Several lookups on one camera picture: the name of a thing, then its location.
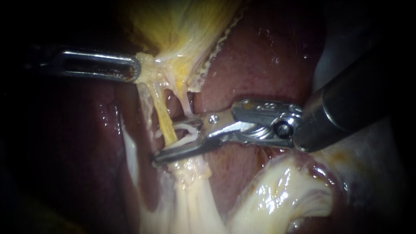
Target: white tissue strand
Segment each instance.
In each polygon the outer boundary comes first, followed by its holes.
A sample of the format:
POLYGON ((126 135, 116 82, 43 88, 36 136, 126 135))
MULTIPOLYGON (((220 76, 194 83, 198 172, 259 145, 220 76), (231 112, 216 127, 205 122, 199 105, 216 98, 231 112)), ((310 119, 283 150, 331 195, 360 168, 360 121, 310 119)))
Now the white tissue strand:
POLYGON ((231 234, 283 234, 295 219, 331 213, 331 183, 299 167, 292 154, 271 160, 248 186, 227 222, 231 234))

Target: yellow fat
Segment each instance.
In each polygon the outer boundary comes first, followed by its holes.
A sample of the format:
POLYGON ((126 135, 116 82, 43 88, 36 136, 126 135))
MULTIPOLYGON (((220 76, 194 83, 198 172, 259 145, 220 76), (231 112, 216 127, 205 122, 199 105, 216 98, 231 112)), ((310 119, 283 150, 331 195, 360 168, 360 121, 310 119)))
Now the yellow fat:
POLYGON ((138 82, 151 90, 166 145, 177 138, 166 111, 163 89, 171 89, 185 114, 190 114, 186 95, 188 84, 192 83, 190 79, 240 4, 236 0, 124 0, 120 3, 121 21, 130 40, 153 56, 153 61, 142 63, 138 82))

